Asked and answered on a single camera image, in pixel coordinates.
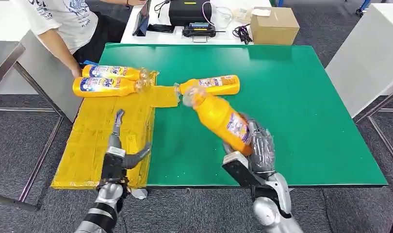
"yellow cardboard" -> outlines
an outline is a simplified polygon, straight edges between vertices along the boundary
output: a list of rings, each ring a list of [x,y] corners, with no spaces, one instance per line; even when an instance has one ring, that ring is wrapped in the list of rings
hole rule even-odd
[[[94,189],[99,183],[116,112],[123,109],[120,139],[127,154],[152,141],[155,106],[177,106],[174,87],[154,88],[124,97],[85,98],[51,183],[56,189]],[[145,187],[150,155],[128,170],[129,186]]]

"robotic hand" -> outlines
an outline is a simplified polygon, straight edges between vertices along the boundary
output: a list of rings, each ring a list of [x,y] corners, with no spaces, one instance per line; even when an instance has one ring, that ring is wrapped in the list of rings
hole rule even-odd
[[[303,233],[291,215],[291,197],[282,174],[275,171],[274,142],[268,130],[252,118],[247,120],[252,154],[245,158],[224,142],[222,167],[241,185],[251,188],[253,210],[269,233]]]
[[[123,114],[122,109],[116,113],[113,132],[108,139],[101,181],[97,187],[98,197],[75,233],[112,232],[122,209],[123,199],[128,195],[126,171],[134,168],[151,150],[150,143],[147,143],[138,153],[125,154],[119,139]]]

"black pants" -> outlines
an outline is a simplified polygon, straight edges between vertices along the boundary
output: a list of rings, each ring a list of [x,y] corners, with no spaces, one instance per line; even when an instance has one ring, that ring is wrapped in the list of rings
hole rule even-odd
[[[97,28],[89,43],[74,53],[75,59],[80,64],[86,60],[98,63],[105,44],[108,42],[120,43],[127,25],[109,16],[101,15],[99,12],[94,13],[98,16]]]

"bottle label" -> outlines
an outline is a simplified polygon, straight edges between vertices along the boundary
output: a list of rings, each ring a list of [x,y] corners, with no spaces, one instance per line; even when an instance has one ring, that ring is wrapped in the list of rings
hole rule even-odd
[[[117,90],[121,78],[82,78],[81,91]]]
[[[92,66],[89,70],[89,76],[96,78],[119,77],[125,76],[126,74],[126,67]]]
[[[235,136],[239,137],[246,145],[250,144],[249,129],[245,121],[239,115],[232,113],[227,129]]]
[[[199,85],[203,87],[223,86],[229,84],[235,84],[234,78],[230,75],[199,80]]]

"gray carpet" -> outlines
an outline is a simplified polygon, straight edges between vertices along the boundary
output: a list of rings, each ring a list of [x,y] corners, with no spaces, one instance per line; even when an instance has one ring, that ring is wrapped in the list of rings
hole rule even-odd
[[[122,21],[123,6],[87,1]],[[286,0],[301,27],[297,45],[312,45],[326,66],[359,18],[359,0]],[[0,106],[43,107],[33,96],[0,96]],[[17,198],[36,158],[55,124],[55,114],[0,113],[0,193]],[[379,125],[393,143],[393,114],[378,113]],[[93,191],[54,190],[55,174],[71,126],[63,123],[28,202],[40,211],[30,213],[0,205],[0,233],[72,232],[95,200]],[[373,156],[390,183],[382,188],[301,188],[291,192],[293,213],[307,233],[388,233],[393,221],[393,160],[368,121],[359,125]],[[128,197],[116,233],[210,232],[256,233],[262,227],[252,215],[246,189],[151,190],[145,200]]]

